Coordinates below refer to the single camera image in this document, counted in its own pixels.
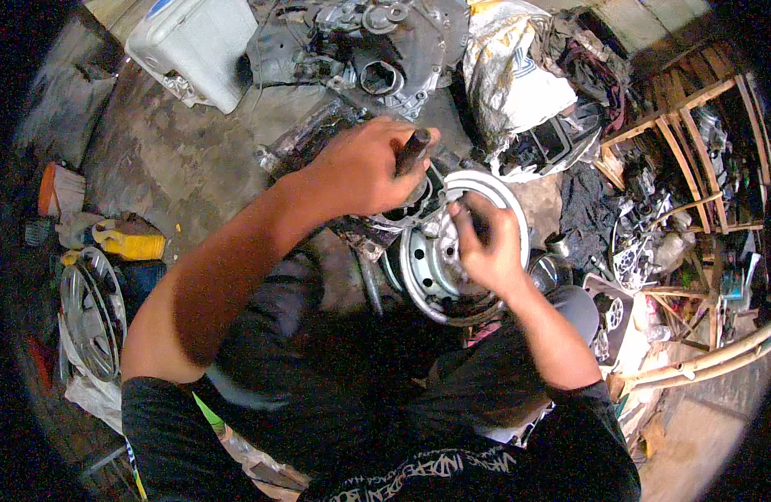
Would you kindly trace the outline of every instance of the person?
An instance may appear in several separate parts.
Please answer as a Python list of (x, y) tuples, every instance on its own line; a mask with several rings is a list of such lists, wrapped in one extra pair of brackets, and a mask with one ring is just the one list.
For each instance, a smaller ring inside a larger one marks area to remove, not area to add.
[[(512, 312), (474, 346), (441, 356), (423, 394), (366, 406), (289, 345), (321, 300), (293, 249), (340, 215), (403, 202), (430, 165), (395, 176), (414, 127), (371, 120), (333, 139), (171, 267), (123, 347), (123, 432), (151, 499), (265, 499), (221, 447), (193, 394), (279, 462), (313, 477), (300, 500), (640, 498), (587, 340), (597, 310), (570, 287), (545, 298), (520, 266), (510, 210), (465, 194), (447, 207), (462, 266)], [(433, 141), (439, 133), (431, 129)], [(473, 217), (478, 220), (477, 228)], [(487, 437), (552, 399), (526, 448)]]

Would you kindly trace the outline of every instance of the black cloth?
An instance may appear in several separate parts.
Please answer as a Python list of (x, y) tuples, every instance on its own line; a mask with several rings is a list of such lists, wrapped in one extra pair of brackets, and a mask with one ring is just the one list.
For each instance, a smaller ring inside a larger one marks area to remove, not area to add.
[[(425, 438), (395, 414), (300, 500), (638, 500), (639, 477), (605, 383), (551, 396), (557, 407), (527, 449), (464, 431)], [(265, 499), (190, 392), (170, 382), (123, 384), (123, 433), (150, 499)]]
[(617, 197), (605, 193), (602, 175), (596, 169), (576, 162), (564, 171), (560, 225), (561, 232), (569, 237), (572, 266), (588, 271), (591, 255), (609, 262), (611, 232), (619, 215)]

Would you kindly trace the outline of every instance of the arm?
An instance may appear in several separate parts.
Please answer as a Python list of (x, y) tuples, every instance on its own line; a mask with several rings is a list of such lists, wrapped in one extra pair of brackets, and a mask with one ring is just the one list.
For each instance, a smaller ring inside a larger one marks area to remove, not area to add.
[[(129, 327), (123, 380), (194, 382), (212, 363), (224, 330), (282, 256), (341, 215), (375, 215), (402, 203), (430, 165), (396, 178), (395, 153), (414, 127), (371, 120), (333, 139), (309, 166), (270, 190), (173, 266)], [(438, 130), (433, 130), (438, 140)]]
[[(544, 381), (561, 390), (580, 389), (600, 381), (592, 351), (522, 268), (519, 224), (514, 213), (472, 192), (460, 202), (452, 202), (449, 211), (458, 229), (464, 269), (472, 280), (497, 293), (511, 308)], [(480, 236), (472, 214), (482, 222)]]

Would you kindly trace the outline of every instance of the concrete floor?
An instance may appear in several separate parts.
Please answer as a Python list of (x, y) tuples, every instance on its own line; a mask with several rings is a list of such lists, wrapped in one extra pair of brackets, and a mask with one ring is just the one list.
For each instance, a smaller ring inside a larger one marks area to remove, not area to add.
[[(233, 113), (223, 115), (203, 105), (187, 108), (130, 62), (119, 72), (83, 164), (86, 204), (105, 216), (130, 211), (148, 219), (169, 238), (164, 259), (172, 264), (264, 190), (267, 174), (255, 146), (273, 142), (325, 92), (319, 86), (272, 87), (258, 101), (252, 91)], [(438, 127), (443, 143), (458, 155), (471, 150), (446, 90), (425, 106), (420, 125)], [(535, 245), (541, 246), (558, 231), (560, 175), (511, 189), (535, 228)], [(313, 244), (327, 285), (323, 308), (359, 307), (362, 283), (347, 247), (328, 231)]]

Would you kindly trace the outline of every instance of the white plastic box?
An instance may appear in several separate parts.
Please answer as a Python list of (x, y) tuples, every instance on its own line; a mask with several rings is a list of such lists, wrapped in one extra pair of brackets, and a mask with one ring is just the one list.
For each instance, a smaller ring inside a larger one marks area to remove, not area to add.
[(126, 52), (185, 105), (231, 113), (250, 86), (246, 45), (256, 29), (246, 0), (159, 0)]

